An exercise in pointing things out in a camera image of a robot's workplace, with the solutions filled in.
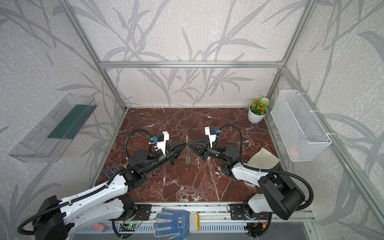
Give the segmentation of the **metal keyring with green tags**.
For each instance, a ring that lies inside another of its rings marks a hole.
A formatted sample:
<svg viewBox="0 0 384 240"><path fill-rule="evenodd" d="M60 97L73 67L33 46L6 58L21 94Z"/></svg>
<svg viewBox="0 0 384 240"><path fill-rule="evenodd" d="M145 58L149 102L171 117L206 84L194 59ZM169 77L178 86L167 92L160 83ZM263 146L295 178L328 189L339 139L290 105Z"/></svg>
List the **metal keyring with green tags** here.
<svg viewBox="0 0 384 240"><path fill-rule="evenodd" d="M189 165L191 163L191 149L189 147L189 136L186 135L186 164Z"/></svg>

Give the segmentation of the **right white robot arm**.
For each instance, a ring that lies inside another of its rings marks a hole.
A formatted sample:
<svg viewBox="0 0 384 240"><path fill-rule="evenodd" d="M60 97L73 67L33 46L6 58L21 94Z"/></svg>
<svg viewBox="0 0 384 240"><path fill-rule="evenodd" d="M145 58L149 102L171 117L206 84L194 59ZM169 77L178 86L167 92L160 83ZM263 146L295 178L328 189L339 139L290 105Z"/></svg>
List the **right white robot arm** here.
<svg viewBox="0 0 384 240"><path fill-rule="evenodd" d="M201 159L223 160L222 170L227 177L248 182L262 189L262 194L249 196L243 202L243 214L253 220L259 214L276 214L288 220L295 211L304 210L314 200L311 185L302 177L275 166L271 169L251 166L242 158L243 146L233 143L218 147L222 129L206 127L203 141L188 142L188 147Z"/></svg>

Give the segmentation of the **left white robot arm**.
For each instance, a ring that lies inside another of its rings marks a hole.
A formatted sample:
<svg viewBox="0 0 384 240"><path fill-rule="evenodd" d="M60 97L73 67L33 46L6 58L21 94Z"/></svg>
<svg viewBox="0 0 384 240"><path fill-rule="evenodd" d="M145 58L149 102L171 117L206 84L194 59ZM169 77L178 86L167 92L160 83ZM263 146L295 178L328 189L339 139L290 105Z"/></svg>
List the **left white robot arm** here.
<svg viewBox="0 0 384 240"><path fill-rule="evenodd" d="M82 193L62 199L47 198L37 214L20 223L18 234L34 236L37 240L65 240L77 230L104 220L118 219L132 211L134 203L129 192L144 184L147 174L155 169L167 162L174 164L186 146L186 142L169 145L168 132L154 137L146 130L136 129L128 137L137 132L150 138L148 150L137 150L130 156L125 144L127 166L118 169L106 182Z"/></svg>

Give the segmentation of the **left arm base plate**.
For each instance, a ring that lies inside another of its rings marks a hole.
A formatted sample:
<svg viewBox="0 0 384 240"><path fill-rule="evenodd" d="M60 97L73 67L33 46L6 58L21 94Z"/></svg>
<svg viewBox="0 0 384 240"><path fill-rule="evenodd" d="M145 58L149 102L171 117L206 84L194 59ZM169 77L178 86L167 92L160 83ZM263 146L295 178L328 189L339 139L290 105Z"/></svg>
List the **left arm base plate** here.
<svg viewBox="0 0 384 240"><path fill-rule="evenodd" d="M148 221L151 215L152 205L138 204L127 211L127 220L129 221Z"/></svg>

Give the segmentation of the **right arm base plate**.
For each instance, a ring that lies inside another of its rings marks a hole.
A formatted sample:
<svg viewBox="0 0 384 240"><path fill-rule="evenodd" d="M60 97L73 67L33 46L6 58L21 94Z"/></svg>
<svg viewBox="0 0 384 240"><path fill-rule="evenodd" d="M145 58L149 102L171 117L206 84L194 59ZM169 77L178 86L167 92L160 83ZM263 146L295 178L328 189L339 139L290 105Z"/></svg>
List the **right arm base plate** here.
<svg viewBox="0 0 384 240"><path fill-rule="evenodd" d="M229 204L227 207L231 220L255 220L258 215L244 204Z"/></svg>

